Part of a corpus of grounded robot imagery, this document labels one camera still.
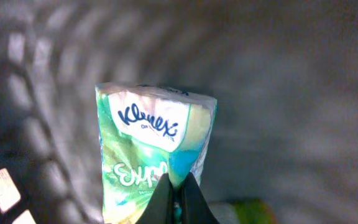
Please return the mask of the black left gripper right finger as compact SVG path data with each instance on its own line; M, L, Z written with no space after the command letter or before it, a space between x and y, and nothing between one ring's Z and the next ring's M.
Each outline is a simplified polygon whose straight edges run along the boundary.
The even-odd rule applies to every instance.
M208 207L200 187L189 172L180 188L182 224L219 224Z

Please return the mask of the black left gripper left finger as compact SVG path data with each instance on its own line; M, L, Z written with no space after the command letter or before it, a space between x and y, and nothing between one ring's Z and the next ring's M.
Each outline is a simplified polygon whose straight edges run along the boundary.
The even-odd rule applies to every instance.
M173 224L173 187L163 174L136 224Z

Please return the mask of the green Kleenex tissue pack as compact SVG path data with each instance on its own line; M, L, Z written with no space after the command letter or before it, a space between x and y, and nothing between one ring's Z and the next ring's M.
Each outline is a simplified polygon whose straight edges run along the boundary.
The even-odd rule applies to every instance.
M161 176L200 181L217 101L166 86L96 85L105 223L135 223Z

